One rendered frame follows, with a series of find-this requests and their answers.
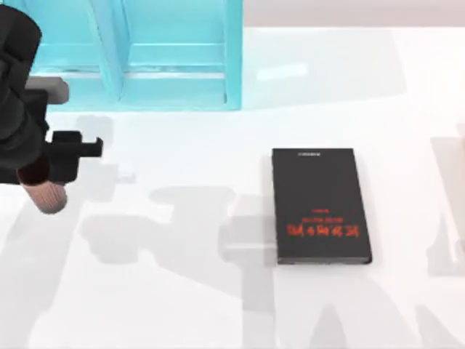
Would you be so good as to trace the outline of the pink ribbed cylinder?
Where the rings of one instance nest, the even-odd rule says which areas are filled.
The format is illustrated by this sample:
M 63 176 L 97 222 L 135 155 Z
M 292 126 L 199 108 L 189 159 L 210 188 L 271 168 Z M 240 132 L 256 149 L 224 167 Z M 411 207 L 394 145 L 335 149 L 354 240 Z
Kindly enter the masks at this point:
M 48 164 L 23 167 L 17 170 L 17 178 L 40 212 L 57 214 L 65 208 L 68 202 L 65 186 L 49 179 Z

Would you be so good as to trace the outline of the pale grey rounded box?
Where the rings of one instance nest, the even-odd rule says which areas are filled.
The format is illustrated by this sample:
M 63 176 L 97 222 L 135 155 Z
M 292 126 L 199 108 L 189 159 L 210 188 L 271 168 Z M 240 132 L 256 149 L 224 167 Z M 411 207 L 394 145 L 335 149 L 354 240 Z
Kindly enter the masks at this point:
M 25 85 L 27 90 L 44 90 L 51 105 L 62 105 L 69 100 L 69 86 L 61 77 L 32 76 Z

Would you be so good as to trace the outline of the light blue rack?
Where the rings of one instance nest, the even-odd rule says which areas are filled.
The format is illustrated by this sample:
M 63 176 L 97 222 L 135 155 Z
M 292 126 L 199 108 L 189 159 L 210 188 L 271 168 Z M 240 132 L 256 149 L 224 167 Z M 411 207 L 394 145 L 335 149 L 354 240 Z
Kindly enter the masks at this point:
M 243 0 L 0 0 L 42 39 L 31 73 L 69 86 L 60 111 L 237 110 Z

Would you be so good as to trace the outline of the black book with red lettering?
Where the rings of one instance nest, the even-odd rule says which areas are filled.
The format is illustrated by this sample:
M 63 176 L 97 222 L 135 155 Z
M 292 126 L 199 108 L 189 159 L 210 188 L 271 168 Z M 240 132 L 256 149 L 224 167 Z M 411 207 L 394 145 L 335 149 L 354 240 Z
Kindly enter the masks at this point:
M 278 264 L 372 262 L 353 149 L 275 148 L 272 184 Z

